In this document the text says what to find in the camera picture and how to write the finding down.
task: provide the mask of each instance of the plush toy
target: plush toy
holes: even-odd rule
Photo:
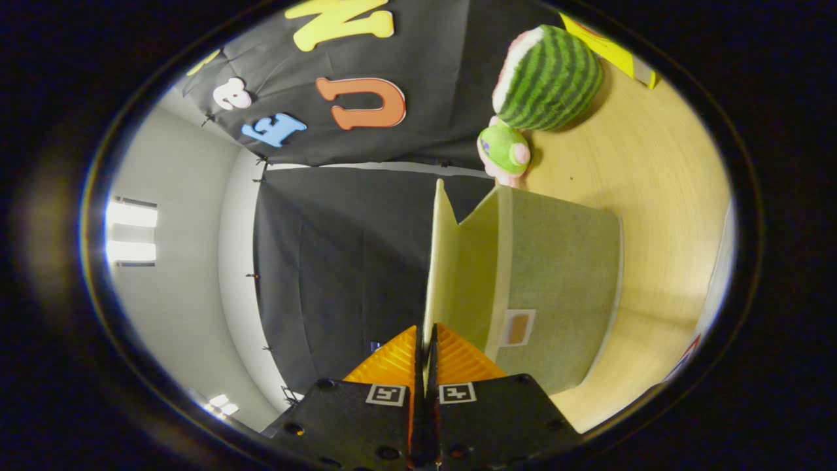
[[[546,131],[587,109],[602,81],[602,65],[581,39],[542,24],[511,43],[491,101],[510,127]]]
[[[526,138],[494,116],[480,133],[476,146],[485,172],[497,178],[500,184],[517,188],[518,180],[529,166]]]

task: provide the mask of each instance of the foam letter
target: foam letter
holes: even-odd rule
[[[323,98],[333,101],[346,93],[374,93],[381,97],[383,106],[377,110],[346,110],[333,106],[331,115],[341,129],[353,127],[392,127],[407,116],[404,94],[394,83],[383,79],[316,80],[316,89]]]
[[[244,81],[239,77],[233,77],[227,80],[227,83],[216,88],[212,92],[212,98],[224,110],[232,110],[236,108],[246,108],[253,103],[250,94],[244,90]]]
[[[304,131],[307,128],[304,123],[283,113],[276,115],[275,118],[275,124],[272,124],[270,117],[260,119],[255,127],[245,124],[241,127],[241,132],[245,136],[250,136],[275,148],[280,148],[282,147],[282,141],[292,132]]]
[[[299,18],[318,14],[294,34],[296,47],[301,51],[311,51],[318,43],[353,34],[374,34],[379,38],[388,38],[395,34],[393,14],[377,11],[366,18],[355,18],[373,8],[380,7],[388,0],[308,0],[308,2],[288,8],[285,18]]]
[[[218,53],[219,53],[219,52],[221,52],[221,49],[216,49],[216,50],[215,50],[215,52],[213,52],[213,53],[211,53],[210,55],[206,56],[206,57],[205,57],[202,61],[198,62],[198,64],[197,64],[197,65],[195,65],[194,67],[192,67],[192,68],[191,68],[191,69],[190,69],[190,70],[186,73],[186,75],[195,75],[195,74],[197,74],[197,72],[198,72],[199,70],[201,70],[201,67],[203,67],[205,64],[208,64],[208,63],[212,62],[212,59],[215,59],[215,56],[216,56],[216,55],[218,55]]]

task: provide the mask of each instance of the fluorescent light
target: fluorescent light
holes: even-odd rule
[[[234,414],[234,413],[235,413],[238,409],[239,409],[239,407],[238,407],[238,406],[236,406],[235,404],[233,404],[232,402],[230,402],[230,403],[229,403],[229,404],[227,404],[226,406],[221,407],[221,412],[223,412],[223,413],[227,414],[228,416],[230,416],[230,415]]]
[[[128,224],[157,227],[157,210],[124,203],[109,203],[105,212],[108,225]]]
[[[209,403],[216,407],[221,407],[227,402],[229,402],[229,399],[227,399],[227,396],[224,394],[219,394],[209,400]]]
[[[155,261],[157,246],[146,242],[107,241],[110,261]]]

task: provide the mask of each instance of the fisheye lens view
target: fisheye lens view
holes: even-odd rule
[[[111,156],[98,250],[219,421],[324,466],[499,469],[577,446],[710,333],[720,151],[582,19],[308,0],[202,47]]]

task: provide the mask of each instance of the black curtain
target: black curtain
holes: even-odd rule
[[[511,41],[541,23],[562,26],[550,7],[508,0],[392,0],[377,10],[393,13],[395,35],[361,34],[319,43],[302,52],[293,34],[314,17],[266,19],[226,44],[221,53],[177,89],[247,149],[271,163],[409,161],[482,169],[475,141],[494,112],[491,92]],[[213,90],[232,77],[254,98],[230,111]],[[373,94],[324,100],[315,80],[377,77],[404,93],[407,116],[395,127],[344,131],[331,117],[334,105],[378,108]],[[242,135],[244,124],[285,113],[308,128],[288,136],[282,148]]]
[[[265,172],[254,227],[262,327],[285,383],[342,379],[421,325],[436,179],[357,168]],[[458,220],[494,182],[442,177]]]

